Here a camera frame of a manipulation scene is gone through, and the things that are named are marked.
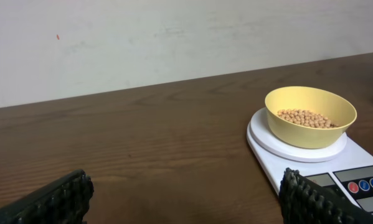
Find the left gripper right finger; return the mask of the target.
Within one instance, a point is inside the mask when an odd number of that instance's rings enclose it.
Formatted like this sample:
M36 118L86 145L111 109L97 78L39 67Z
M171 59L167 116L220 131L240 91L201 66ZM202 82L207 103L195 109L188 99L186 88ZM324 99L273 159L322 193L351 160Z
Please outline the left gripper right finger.
M284 224L373 224L373 214L286 168L278 199Z

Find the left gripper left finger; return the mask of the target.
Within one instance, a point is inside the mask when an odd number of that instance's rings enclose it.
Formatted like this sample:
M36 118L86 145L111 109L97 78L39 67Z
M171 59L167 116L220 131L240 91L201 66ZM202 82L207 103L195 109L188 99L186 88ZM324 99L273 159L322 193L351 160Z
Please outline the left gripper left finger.
M91 177L77 169L0 208L0 224L83 224L93 193Z

